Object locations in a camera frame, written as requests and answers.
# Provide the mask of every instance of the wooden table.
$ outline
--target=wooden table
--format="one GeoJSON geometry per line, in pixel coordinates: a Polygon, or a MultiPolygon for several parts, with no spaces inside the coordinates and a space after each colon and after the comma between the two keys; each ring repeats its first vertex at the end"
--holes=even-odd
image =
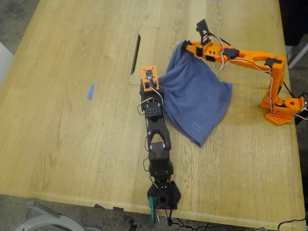
{"type": "MultiPolygon", "coordinates": [[[[181,40],[200,39],[203,18],[237,48],[284,55],[278,1],[41,0],[0,89],[0,193],[149,213],[139,67],[163,74],[181,40]]],[[[209,65],[232,99],[201,148],[167,121],[182,194],[172,215],[268,229],[302,218],[295,126],[259,107],[269,76],[209,65]]]]}

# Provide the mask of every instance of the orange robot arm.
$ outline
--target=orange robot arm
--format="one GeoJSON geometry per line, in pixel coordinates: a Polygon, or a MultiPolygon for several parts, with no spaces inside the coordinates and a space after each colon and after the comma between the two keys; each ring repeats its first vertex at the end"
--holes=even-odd
{"type": "Polygon", "coordinates": [[[265,118],[276,125],[290,123],[294,113],[298,113],[304,107],[303,97],[281,99],[278,94],[283,85],[285,57],[262,51],[245,51],[235,49],[233,46],[224,46],[222,43],[213,44],[206,38],[201,42],[184,42],[186,50],[192,52],[196,58],[202,58],[212,62],[232,64],[260,70],[270,74],[269,90],[265,94],[261,107],[270,109],[265,118]]]}

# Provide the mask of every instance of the chair leg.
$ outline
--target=chair leg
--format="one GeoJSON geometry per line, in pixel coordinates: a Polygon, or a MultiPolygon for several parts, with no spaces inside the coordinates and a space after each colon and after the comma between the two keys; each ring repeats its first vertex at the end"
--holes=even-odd
{"type": "Polygon", "coordinates": [[[301,57],[303,57],[303,55],[308,51],[308,43],[306,44],[306,46],[301,50],[301,52],[292,60],[292,62],[290,63],[290,65],[288,66],[289,69],[292,69],[294,67],[294,65],[301,59],[301,57]]]}

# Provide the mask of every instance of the towel label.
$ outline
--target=towel label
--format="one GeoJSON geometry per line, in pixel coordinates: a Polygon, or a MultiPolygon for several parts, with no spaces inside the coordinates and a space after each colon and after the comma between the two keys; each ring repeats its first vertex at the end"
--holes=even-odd
{"type": "Polygon", "coordinates": [[[193,123],[193,124],[192,124],[192,128],[193,128],[194,130],[196,130],[197,132],[201,131],[201,129],[202,129],[202,127],[200,127],[200,126],[197,125],[196,123],[193,123]]]}

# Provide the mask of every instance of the blue object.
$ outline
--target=blue object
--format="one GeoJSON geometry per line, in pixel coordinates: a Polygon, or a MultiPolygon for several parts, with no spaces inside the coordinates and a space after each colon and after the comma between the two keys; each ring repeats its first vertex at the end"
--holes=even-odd
{"type": "Polygon", "coordinates": [[[156,204],[156,197],[150,196],[149,206],[151,209],[151,223],[155,223],[155,204],[156,204]]]}
{"type": "Polygon", "coordinates": [[[158,78],[165,92],[164,115],[202,146],[228,108],[232,84],[220,82],[208,65],[181,46],[174,50],[166,73],[158,78]]]}
{"type": "Polygon", "coordinates": [[[94,84],[92,84],[90,89],[89,89],[89,92],[88,92],[88,95],[87,95],[88,100],[92,99],[93,91],[94,91],[94,84]]]}

